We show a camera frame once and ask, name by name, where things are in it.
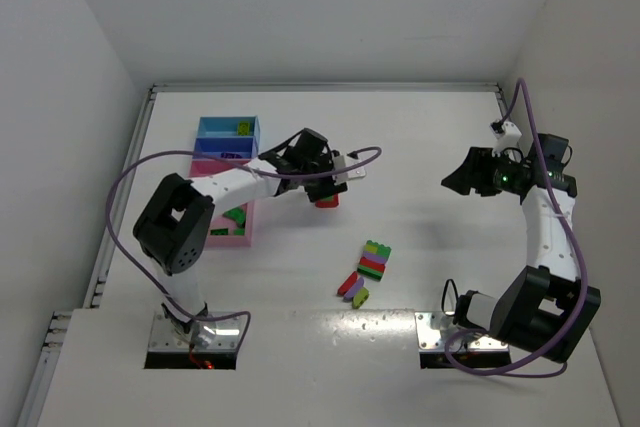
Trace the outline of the red and green lego block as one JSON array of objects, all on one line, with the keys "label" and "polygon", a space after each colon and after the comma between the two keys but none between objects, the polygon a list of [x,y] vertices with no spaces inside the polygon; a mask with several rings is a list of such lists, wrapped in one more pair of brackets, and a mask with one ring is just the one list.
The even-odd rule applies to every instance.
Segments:
[{"label": "red and green lego block", "polygon": [[339,195],[338,194],[334,194],[330,197],[326,197],[323,199],[320,199],[318,201],[316,201],[314,203],[316,208],[319,209],[334,209],[337,208],[340,205],[340,201],[339,201]]}]

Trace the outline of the multicolour lego block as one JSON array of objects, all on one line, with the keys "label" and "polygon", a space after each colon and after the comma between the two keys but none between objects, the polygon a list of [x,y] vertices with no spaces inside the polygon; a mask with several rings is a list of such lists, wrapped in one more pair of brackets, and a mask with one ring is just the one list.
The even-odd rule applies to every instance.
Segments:
[{"label": "multicolour lego block", "polygon": [[381,280],[386,270],[386,264],[391,256],[390,246],[367,240],[364,244],[356,271],[373,280]]}]

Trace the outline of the purple flower lego brick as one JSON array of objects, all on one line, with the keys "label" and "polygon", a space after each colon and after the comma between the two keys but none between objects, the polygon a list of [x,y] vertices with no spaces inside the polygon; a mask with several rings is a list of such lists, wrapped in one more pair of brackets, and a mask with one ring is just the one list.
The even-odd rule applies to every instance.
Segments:
[{"label": "purple flower lego brick", "polygon": [[249,157],[249,153],[247,152],[235,152],[235,151],[229,151],[229,152],[221,152],[220,153],[220,158],[223,159],[248,159]]}]

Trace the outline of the green lego brick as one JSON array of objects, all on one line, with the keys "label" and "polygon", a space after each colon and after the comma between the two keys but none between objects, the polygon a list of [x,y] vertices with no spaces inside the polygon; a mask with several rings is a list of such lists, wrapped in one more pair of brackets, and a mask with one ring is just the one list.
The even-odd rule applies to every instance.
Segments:
[{"label": "green lego brick", "polygon": [[228,228],[211,229],[209,231],[209,235],[211,235],[211,236],[226,236],[226,235],[229,235],[229,229]]}]

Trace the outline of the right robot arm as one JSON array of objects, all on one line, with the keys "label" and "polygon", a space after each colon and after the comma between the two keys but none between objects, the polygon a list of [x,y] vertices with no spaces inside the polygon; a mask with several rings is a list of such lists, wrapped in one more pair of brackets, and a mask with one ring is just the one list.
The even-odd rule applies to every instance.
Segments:
[{"label": "right robot arm", "polygon": [[469,149],[462,165],[442,180],[461,195],[518,196],[525,216],[526,264],[503,295],[468,291],[456,302],[454,324],[485,330],[491,337],[534,352],[556,333],[562,336],[545,358],[568,360],[601,304],[600,291],[581,285],[575,249],[566,233],[577,197],[564,168],[572,154],[567,139],[541,134],[527,156],[514,161],[489,147]]}]

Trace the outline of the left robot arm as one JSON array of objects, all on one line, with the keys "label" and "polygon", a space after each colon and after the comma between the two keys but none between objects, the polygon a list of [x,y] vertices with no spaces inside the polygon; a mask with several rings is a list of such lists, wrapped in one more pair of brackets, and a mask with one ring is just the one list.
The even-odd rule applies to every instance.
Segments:
[{"label": "left robot arm", "polygon": [[142,252],[153,261],[166,292],[163,310],[178,331],[188,334],[208,315],[195,263],[204,250],[211,221],[244,204],[303,188],[309,201],[348,190],[349,157],[305,128],[294,138],[246,163],[208,177],[165,176],[133,227]]}]

